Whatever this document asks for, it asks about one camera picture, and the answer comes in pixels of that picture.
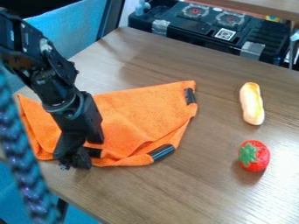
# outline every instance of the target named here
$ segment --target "black device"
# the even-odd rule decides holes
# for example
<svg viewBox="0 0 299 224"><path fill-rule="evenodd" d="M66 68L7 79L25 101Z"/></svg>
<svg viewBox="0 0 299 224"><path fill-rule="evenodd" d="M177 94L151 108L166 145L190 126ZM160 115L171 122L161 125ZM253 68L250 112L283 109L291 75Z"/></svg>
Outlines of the black device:
<svg viewBox="0 0 299 224"><path fill-rule="evenodd" d="M54 151L61 167L89 169L99 150L83 147L102 144L101 114L93 97L74 82L79 71L64 59L43 33L20 17L0 11L0 60L41 99L62 133Z"/></svg>
<svg viewBox="0 0 299 224"><path fill-rule="evenodd" d="M231 10L175 0L149 0L150 10L129 15L129 26L221 52L280 65L290 28Z"/></svg>

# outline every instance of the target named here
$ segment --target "strawberry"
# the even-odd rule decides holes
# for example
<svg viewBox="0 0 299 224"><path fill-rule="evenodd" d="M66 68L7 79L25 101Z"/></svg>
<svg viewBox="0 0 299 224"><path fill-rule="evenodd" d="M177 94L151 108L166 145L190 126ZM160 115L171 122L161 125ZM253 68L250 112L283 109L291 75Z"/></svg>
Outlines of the strawberry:
<svg viewBox="0 0 299 224"><path fill-rule="evenodd" d="M250 172L260 172L266 169L270 160L270 151L259 141L249 140L239 148L238 160Z"/></svg>

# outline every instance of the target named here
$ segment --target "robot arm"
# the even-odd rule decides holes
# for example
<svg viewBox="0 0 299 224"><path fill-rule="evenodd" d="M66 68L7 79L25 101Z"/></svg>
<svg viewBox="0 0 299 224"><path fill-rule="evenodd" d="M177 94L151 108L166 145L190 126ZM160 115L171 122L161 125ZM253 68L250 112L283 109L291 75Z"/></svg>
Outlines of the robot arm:
<svg viewBox="0 0 299 224"><path fill-rule="evenodd" d="M19 17L0 12L0 33L0 60L38 95L62 131L53 156L64 169L89 169L90 156L100 155L82 145L103 143L102 118L92 96L74 86L79 73L74 63Z"/></svg>

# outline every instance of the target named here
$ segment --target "qr code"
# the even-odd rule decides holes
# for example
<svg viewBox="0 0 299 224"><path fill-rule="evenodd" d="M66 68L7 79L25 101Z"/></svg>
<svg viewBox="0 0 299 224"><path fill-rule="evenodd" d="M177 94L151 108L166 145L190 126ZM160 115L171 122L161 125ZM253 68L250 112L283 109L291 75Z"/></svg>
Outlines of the qr code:
<svg viewBox="0 0 299 224"><path fill-rule="evenodd" d="M219 30L219 32L217 32L217 34L215 35L215 38L231 40L233 38L234 34L236 34L235 31L230 31L230 30L222 28L221 30Z"/></svg>

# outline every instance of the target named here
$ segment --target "green strawberry leaves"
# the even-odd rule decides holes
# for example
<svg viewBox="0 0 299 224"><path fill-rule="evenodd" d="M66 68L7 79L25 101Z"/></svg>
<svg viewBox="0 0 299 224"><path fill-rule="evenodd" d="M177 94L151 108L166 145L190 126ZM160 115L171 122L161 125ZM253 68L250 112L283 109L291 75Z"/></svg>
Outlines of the green strawberry leaves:
<svg viewBox="0 0 299 224"><path fill-rule="evenodd" d="M244 166L249 166L251 162L256 162L255 152L258 149L253 147L250 143L247 143L244 147L240 148L239 161Z"/></svg>

